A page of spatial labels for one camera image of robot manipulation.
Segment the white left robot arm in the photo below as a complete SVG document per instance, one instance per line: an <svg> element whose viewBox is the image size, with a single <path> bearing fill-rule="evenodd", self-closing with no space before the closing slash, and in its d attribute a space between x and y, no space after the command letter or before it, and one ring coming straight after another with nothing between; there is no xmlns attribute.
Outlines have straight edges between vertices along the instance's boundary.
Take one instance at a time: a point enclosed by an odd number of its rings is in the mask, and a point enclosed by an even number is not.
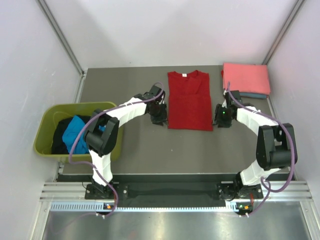
<svg viewBox="0 0 320 240"><path fill-rule="evenodd" d="M143 94L133 96L129 101L108 112L96 109L84 131L83 139L87 144L94 165L92 187L102 198L109 198L114 187L109 183L111 171L111 152L116 146L119 129L134 118L150 115L151 123L163 126L167 123L167 104L165 91L156 85Z"/></svg>

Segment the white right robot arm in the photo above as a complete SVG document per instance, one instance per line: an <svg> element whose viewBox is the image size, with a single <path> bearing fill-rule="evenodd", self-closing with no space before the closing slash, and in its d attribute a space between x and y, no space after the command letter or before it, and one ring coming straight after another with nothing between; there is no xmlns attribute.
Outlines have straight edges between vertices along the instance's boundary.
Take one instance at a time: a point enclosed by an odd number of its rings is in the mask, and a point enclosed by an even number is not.
<svg viewBox="0 0 320 240"><path fill-rule="evenodd" d="M214 125L229 128L237 121L257 136L255 160L237 173L233 181L234 194L247 198L257 192L271 174L284 168L290 168L288 178L291 179L298 161L294 127L243 103L237 90L226 90L223 97L224 102L215 109Z"/></svg>

